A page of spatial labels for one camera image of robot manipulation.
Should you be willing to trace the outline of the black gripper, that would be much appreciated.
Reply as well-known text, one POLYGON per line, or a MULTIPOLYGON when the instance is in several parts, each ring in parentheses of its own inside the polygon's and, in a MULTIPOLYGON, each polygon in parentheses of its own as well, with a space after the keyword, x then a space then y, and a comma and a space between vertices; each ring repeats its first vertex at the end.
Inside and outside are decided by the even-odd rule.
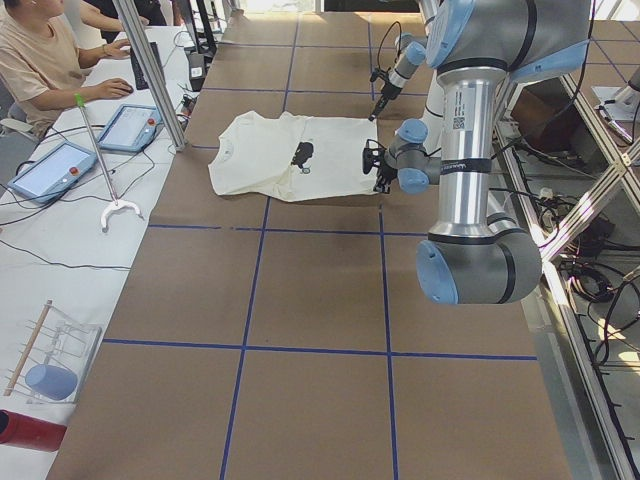
POLYGON ((397 178, 397 170, 390 167, 385 162, 377 164, 376 168, 376 183, 373 187, 373 191, 376 193, 390 194, 391 184, 397 178))
POLYGON ((392 83, 385 83, 381 90, 381 96, 376 103, 376 107, 369 115, 368 120, 369 121, 376 120, 380 115, 381 111, 386 107, 387 103, 389 101, 395 100, 400 93, 401 93, 400 87, 397 87, 392 83))

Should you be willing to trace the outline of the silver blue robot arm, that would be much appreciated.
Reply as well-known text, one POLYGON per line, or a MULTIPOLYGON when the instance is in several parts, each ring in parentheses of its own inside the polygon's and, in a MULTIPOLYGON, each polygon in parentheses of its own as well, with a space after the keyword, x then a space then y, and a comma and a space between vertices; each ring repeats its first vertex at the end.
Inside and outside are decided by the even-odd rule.
POLYGON ((578 69, 589 44, 587 1, 424 1, 424 37, 403 35, 379 105, 421 66, 434 72, 426 114, 406 120, 386 147, 367 145, 375 190, 439 189, 438 218, 417 249, 424 294, 440 304, 502 304, 537 285, 539 248, 489 191, 497 89, 578 69))
MULTIPOLYGON (((423 16, 425 31, 428 31, 429 24, 434 20, 438 1, 418 1, 420 12, 423 16)), ((387 103, 395 100, 406 83, 412 78, 418 68, 426 61, 426 45, 429 33, 424 37, 418 37, 409 33, 400 32, 395 40, 396 57, 394 65, 388 69, 383 69, 380 65, 375 67, 371 73, 369 81, 375 83, 378 79, 383 81, 380 97, 377 100, 369 121, 374 121, 384 110, 387 103)))

